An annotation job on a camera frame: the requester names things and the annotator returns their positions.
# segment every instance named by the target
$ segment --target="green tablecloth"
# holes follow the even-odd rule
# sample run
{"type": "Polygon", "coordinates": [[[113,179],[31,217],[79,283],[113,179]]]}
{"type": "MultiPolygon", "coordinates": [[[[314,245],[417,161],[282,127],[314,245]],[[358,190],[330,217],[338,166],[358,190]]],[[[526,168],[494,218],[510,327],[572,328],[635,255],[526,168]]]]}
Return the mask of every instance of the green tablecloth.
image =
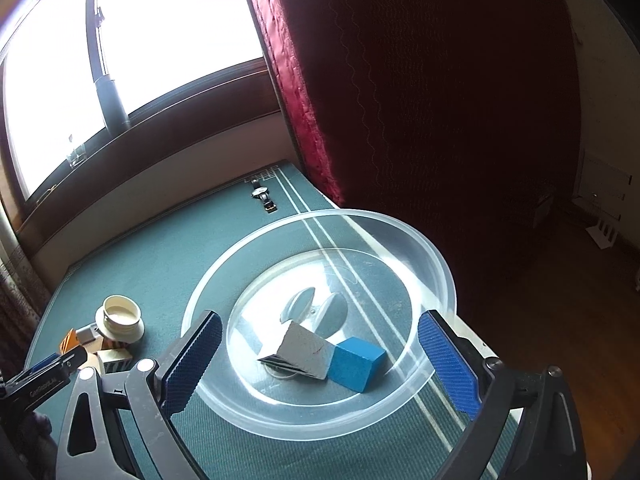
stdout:
{"type": "MultiPolygon", "coordinates": [[[[111,294],[133,298],[143,311],[145,336],[132,346],[134,357],[159,357],[180,335],[191,293],[220,254],[278,218],[331,207],[291,164],[274,166],[262,177],[278,206],[275,213],[267,215],[259,201],[251,199],[250,184],[241,179],[142,224],[71,267],[38,327],[28,365],[56,351],[70,328],[92,322],[95,310],[111,294]]],[[[218,417],[197,395],[172,421],[211,479],[428,479],[468,423],[442,392],[434,378],[414,400],[381,422],[316,442],[284,442],[247,433],[218,417]]],[[[49,415],[55,437],[70,393],[68,386],[40,408],[49,415]]],[[[123,412],[122,417],[145,478],[157,478],[130,414],[123,412]]],[[[495,478],[500,471],[515,428],[510,418],[483,479],[495,478]]]]}

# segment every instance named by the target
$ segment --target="clear plastic plate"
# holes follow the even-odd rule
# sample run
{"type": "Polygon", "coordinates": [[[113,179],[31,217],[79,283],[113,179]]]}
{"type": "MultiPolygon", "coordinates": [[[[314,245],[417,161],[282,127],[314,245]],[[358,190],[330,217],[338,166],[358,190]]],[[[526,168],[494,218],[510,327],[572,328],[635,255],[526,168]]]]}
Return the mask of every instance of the clear plastic plate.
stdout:
{"type": "Polygon", "coordinates": [[[437,309],[452,322],[456,295],[449,267],[418,231],[378,213],[331,209],[278,220],[225,251],[194,290],[183,334],[204,309],[220,315],[224,332],[199,396],[251,433],[319,440],[382,420],[427,383],[433,367],[418,318],[437,309]],[[364,393],[256,360],[305,290],[312,300],[294,308],[303,326],[334,344],[357,336],[386,350],[364,393]]]}

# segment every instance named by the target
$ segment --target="window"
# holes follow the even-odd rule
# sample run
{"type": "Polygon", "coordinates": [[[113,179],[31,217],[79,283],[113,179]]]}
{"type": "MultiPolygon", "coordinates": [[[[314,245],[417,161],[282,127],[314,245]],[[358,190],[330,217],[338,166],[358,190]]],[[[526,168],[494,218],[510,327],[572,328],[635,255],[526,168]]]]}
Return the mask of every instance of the window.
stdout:
{"type": "Polygon", "coordinates": [[[12,38],[3,93],[25,197],[104,126],[84,23],[84,0],[42,0],[12,38]]]}
{"type": "MultiPolygon", "coordinates": [[[[245,0],[96,0],[100,44],[127,114],[207,74],[262,57],[245,0]]],[[[5,114],[25,198],[104,126],[86,0],[41,0],[12,38],[5,114]]]]}

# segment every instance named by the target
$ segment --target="orange block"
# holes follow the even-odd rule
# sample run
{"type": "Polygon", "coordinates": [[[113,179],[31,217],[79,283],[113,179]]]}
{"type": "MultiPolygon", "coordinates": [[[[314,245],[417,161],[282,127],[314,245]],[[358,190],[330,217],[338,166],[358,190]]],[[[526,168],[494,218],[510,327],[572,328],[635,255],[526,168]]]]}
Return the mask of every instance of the orange block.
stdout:
{"type": "Polygon", "coordinates": [[[65,338],[62,340],[60,346],[58,347],[58,349],[60,350],[60,355],[66,354],[67,352],[69,352],[69,350],[75,348],[79,344],[80,342],[78,341],[78,336],[76,335],[76,329],[72,328],[66,334],[65,338]]]}

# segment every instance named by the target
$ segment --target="black pole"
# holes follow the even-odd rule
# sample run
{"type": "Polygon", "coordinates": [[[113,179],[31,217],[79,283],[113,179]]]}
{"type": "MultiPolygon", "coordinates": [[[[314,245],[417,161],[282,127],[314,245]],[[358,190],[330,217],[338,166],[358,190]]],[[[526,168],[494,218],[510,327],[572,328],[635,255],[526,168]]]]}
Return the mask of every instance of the black pole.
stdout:
{"type": "Polygon", "coordinates": [[[115,138],[130,129],[129,116],[124,110],[115,81],[109,75],[100,47],[102,13],[96,12],[95,0],[85,3],[86,46],[89,54],[91,76],[98,94],[102,118],[111,137],[115,138]]]}

